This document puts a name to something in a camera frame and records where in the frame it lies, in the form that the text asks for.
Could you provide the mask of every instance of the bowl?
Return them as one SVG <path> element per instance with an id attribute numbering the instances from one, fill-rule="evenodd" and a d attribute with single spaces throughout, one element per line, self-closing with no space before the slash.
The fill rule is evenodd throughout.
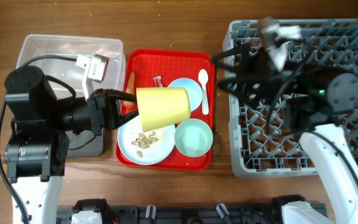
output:
<path id="1" fill-rule="evenodd" d="M 190 102 L 190 111 L 197 109 L 203 100 L 203 91 L 200 85 L 189 78 L 178 78 L 169 84 L 168 87 L 183 87 L 187 91 Z"/>
<path id="2" fill-rule="evenodd" d="M 188 119 L 175 131 L 175 145 L 188 157 L 199 157 L 209 151 L 213 142 L 211 128 L 200 119 Z"/>

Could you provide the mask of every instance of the gray dish rack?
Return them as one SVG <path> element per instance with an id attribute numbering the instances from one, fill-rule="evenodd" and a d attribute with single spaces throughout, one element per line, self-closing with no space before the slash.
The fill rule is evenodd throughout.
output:
<path id="1" fill-rule="evenodd" d="M 358 19 L 313 19 L 313 20 L 277 20 L 281 26 L 299 25 L 302 38 L 313 42 L 313 56 L 309 63 L 334 65 L 348 69 L 358 75 Z M 229 50 L 241 44 L 249 43 L 251 55 L 260 47 L 257 32 L 257 20 L 233 21 L 223 41 L 223 50 Z M 301 61 L 307 49 L 302 44 L 290 44 L 288 60 Z M 226 64 L 234 65 L 235 56 L 224 59 Z M 225 71 L 225 77 L 236 74 Z M 271 128 L 275 134 L 283 130 L 281 108 L 285 95 L 275 105 Z M 293 136 L 281 139 L 265 134 L 265 119 L 269 108 L 259 103 L 256 110 L 229 95 L 230 104 L 230 147 L 232 169 L 238 177 L 290 177 L 316 175 L 308 155 L 303 152 Z M 358 164 L 358 102 L 352 113 L 340 116 L 349 148 Z"/>

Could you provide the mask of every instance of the spoon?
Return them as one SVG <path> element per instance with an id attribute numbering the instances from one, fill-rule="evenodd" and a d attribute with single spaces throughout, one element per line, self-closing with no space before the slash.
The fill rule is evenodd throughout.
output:
<path id="1" fill-rule="evenodd" d="M 201 103 L 201 109 L 204 115 L 209 113 L 208 99 L 206 96 L 206 83 L 208 83 L 208 73 L 205 69 L 201 69 L 198 74 L 198 81 L 201 83 L 201 88 L 203 89 L 203 101 Z"/>

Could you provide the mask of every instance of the wooden table surface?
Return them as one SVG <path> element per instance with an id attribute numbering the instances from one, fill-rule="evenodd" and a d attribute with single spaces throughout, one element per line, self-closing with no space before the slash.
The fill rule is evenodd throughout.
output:
<path id="1" fill-rule="evenodd" d="M 124 53 L 138 48 L 190 50 L 216 54 L 229 23 L 238 19 L 324 19 L 358 17 L 358 1 L 286 0 L 0 0 L 0 109 L 4 79 L 15 69 L 29 34 L 77 35 L 120 39 Z M 218 71 L 218 79 L 224 78 Z M 69 159 L 59 205 L 106 198 L 110 205 L 216 205 L 268 202 L 271 197 L 301 194 L 328 204 L 318 176 L 240 179 L 231 171 L 228 95 L 218 90 L 215 102 L 214 149 L 201 172 L 130 168 L 114 156 L 116 132 L 107 132 L 100 157 Z M 10 121 L 12 113 L 5 115 Z M 4 150 L 11 132 L 2 131 Z M 0 178 L 0 223 L 11 223 L 12 202 Z"/>

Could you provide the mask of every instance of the yellow cup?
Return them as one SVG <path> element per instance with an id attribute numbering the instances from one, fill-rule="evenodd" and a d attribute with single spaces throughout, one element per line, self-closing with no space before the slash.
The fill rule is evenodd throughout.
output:
<path id="1" fill-rule="evenodd" d="M 143 132 L 190 118 L 190 102 L 184 88 L 137 88 L 137 107 Z"/>

